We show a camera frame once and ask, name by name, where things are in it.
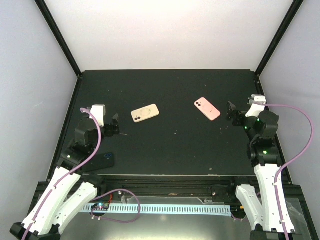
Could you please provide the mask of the pink cased phone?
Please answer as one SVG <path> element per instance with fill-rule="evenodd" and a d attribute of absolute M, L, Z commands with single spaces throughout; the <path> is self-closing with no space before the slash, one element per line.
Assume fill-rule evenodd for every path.
<path fill-rule="evenodd" d="M 221 112 L 204 97 L 196 100 L 194 102 L 194 105 L 210 121 L 216 120 L 221 115 Z"/>

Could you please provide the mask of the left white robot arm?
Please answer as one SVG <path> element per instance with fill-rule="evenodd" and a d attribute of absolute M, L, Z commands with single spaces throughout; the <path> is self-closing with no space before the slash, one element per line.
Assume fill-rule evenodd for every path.
<path fill-rule="evenodd" d="M 61 153 L 52 179 L 33 210 L 22 222 L 12 225 L 9 232 L 18 240 L 59 240 L 66 226 L 85 204 L 94 198 L 103 199 L 108 192 L 104 180 L 91 173 L 77 191 L 67 197 L 80 180 L 82 173 L 92 172 L 102 140 L 120 133 L 119 116 L 115 114 L 110 124 L 91 110 L 74 131 L 74 138 Z"/>

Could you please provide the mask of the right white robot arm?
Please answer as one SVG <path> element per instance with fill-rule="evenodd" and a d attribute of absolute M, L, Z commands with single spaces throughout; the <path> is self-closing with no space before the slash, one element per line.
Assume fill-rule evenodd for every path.
<path fill-rule="evenodd" d="M 301 240 L 288 213 L 282 184 L 280 153 L 275 143 L 279 116 L 266 110 L 263 103 L 252 103 L 240 111 L 227 103 L 227 119 L 242 127 L 248 137 L 247 155 L 256 175 L 259 193 L 249 184 L 234 184 L 228 198 L 240 201 L 250 223 L 252 240 Z"/>

